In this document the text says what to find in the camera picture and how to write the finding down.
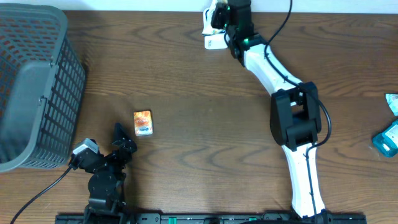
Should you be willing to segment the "yellow snack bag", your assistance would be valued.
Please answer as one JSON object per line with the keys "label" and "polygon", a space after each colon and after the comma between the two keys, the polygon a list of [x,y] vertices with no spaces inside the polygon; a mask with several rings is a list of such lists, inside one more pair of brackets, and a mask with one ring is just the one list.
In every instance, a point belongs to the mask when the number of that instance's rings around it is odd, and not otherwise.
{"label": "yellow snack bag", "polygon": [[211,25],[213,14],[218,3],[227,4],[228,0],[212,0],[210,6],[203,11],[203,30],[201,33],[203,36],[215,35],[224,32],[223,28],[216,29]]}

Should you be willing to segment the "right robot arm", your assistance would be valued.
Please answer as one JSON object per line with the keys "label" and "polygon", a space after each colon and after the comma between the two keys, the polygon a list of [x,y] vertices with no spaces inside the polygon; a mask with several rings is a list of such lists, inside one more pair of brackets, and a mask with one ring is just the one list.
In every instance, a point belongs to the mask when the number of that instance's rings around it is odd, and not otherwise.
{"label": "right robot arm", "polygon": [[271,97],[270,129],[282,147],[292,183],[292,210],[314,222],[325,211],[318,184],[316,153],[326,108],[314,83],[294,77],[276,58],[271,40],[254,30],[250,1],[212,1],[203,13],[207,49],[229,49]]}

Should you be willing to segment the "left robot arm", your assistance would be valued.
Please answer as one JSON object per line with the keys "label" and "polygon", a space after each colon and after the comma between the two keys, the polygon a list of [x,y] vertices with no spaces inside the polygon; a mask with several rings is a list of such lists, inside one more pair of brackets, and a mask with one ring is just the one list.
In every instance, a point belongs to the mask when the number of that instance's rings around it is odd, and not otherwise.
{"label": "left robot arm", "polygon": [[137,151],[120,123],[114,126],[112,145],[117,147],[108,155],[100,153],[94,139],[86,138],[72,150],[69,166],[92,175],[88,182],[90,196],[83,215],[83,223],[126,223],[124,194],[126,173],[123,170]]}

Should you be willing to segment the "small orange box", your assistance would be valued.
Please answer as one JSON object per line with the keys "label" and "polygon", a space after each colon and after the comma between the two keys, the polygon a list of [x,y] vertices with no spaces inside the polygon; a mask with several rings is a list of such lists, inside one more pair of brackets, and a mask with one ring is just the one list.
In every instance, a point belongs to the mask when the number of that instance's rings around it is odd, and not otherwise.
{"label": "small orange box", "polygon": [[134,112],[134,131],[136,136],[153,134],[152,115],[149,110]]}

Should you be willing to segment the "teal mouthwash bottle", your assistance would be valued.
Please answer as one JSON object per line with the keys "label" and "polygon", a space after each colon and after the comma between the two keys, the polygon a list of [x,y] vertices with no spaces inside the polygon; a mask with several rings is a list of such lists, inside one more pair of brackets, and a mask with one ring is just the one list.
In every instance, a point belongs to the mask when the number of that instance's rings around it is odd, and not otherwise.
{"label": "teal mouthwash bottle", "polygon": [[372,142],[383,156],[394,157],[397,154],[397,120],[386,130],[375,135]]}

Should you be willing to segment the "white teal tissue pack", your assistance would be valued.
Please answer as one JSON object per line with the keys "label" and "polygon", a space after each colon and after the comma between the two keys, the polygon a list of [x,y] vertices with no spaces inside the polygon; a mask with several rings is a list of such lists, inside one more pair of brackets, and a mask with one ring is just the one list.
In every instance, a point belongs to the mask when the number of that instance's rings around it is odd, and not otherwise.
{"label": "white teal tissue pack", "polygon": [[387,93],[385,94],[386,102],[391,109],[394,116],[398,116],[398,94]]}

